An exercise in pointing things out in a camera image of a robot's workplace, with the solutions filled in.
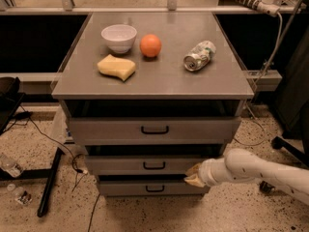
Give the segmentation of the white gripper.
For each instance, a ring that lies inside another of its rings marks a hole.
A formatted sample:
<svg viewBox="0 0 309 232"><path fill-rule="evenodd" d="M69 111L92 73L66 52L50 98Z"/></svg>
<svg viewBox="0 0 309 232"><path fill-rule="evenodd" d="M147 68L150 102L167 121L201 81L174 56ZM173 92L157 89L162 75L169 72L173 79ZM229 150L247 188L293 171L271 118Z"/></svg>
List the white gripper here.
<svg viewBox="0 0 309 232"><path fill-rule="evenodd" d="M226 165L224 159L207 159L190 167L185 175L184 181L194 187L218 186L226 181Z"/></svg>

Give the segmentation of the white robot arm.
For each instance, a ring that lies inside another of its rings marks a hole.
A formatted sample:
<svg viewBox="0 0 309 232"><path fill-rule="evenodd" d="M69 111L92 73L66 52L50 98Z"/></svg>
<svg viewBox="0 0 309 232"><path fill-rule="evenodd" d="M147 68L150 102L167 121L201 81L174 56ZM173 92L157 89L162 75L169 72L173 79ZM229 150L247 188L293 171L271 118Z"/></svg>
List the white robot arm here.
<svg viewBox="0 0 309 232"><path fill-rule="evenodd" d="M251 183L257 179L309 205L309 170L264 160L241 148L195 164L185 172L184 178L198 188L224 182Z"/></svg>

